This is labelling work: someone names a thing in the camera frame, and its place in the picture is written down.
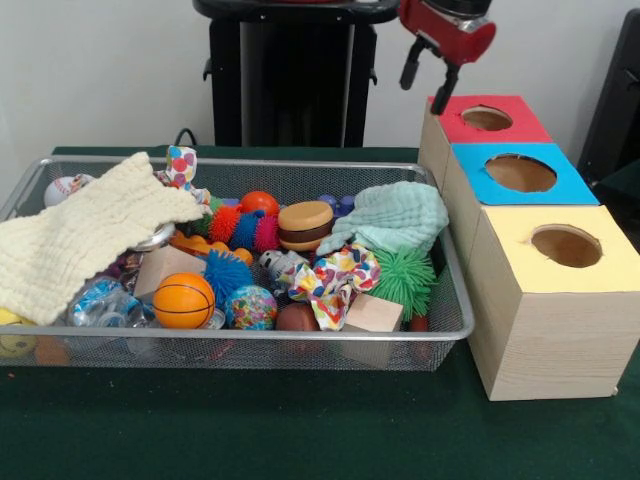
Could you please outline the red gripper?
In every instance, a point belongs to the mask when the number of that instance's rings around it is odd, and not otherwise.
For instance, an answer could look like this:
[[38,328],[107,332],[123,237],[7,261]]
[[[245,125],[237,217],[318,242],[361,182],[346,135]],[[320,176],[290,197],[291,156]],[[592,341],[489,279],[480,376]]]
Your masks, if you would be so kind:
[[436,1],[402,0],[398,8],[401,24],[415,36],[399,84],[410,90],[423,50],[430,50],[446,64],[445,81],[431,103],[431,113],[442,115],[459,78],[460,66],[476,62],[490,47],[497,27],[487,17],[490,0]]

